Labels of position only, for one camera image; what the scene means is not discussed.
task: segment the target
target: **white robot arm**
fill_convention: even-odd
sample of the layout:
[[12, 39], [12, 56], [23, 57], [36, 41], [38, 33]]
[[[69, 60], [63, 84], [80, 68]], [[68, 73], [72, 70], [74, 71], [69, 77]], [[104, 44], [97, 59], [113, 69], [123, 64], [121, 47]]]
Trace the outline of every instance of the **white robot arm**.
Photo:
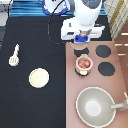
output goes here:
[[64, 20], [61, 39], [74, 43], [86, 43], [91, 38], [99, 38], [105, 26], [95, 25], [102, 3], [105, 0], [65, 0], [66, 6], [75, 17]]

